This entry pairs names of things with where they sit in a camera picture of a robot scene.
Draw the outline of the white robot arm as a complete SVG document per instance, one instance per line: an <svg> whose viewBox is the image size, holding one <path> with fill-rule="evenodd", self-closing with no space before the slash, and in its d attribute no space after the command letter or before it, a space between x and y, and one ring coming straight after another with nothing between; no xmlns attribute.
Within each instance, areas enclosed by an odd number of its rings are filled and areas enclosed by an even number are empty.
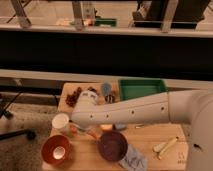
<svg viewBox="0 0 213 171"><path fill-rule="evenodd" d="M106 105L97 105L93 96L80 95L71 114L75 124L190 124L185 171L213 171L213 91L164 92Z"/></svg>

